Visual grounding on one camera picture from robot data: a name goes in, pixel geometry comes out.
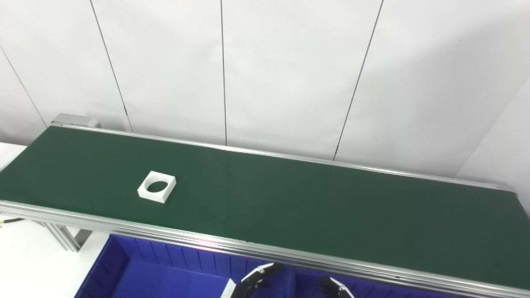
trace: white object in bin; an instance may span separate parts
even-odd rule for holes
[[[167,186],[161,191],[157,192],[150,192],[149,190],[147,190],[149,185],[159,181],[166,182]],[[149,172],[147,177],[145,177],[144,182],[142,182],[140,187],[138,187],[138,195],[140,196],[140,198],[153,200],[159,203],[165,203],[167,197],[169,196],[175,185],[176,179],[174,176],[151,171]]]

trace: white wall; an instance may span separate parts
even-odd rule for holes
[[[0,0],[0,45],[0,141],[74,113],[530,200],[528,0]]]
[[[498,181],[517,189],[530,214],[530,78],[476,148],[458,177]]]

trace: blue storage tray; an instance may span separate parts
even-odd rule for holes
[[[267,261],[110,235],[76,298],[219,298],[232,279],[238,283]],[[324,298],[320,276],[331,276],[355,298],[450,298],[407,287],[285,266],[270,287],[252,298]]]

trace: aluminum frame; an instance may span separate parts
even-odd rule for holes
[[[524,298],[530,291],[468,279],[432,274],[417,270],[379,265],[369,262],[331,257],[268,246],[264,244],[234,240],[201,233],[169,229],[95,215],[82,214],[0,200],[0,211],[40,221],[80,229],[120,234],[147,240],[160,241],[181,246],[228,253],[242,257],[282,262],[298,267],[327,271],[371,281],[419,288],[451,295],[475,298]]]

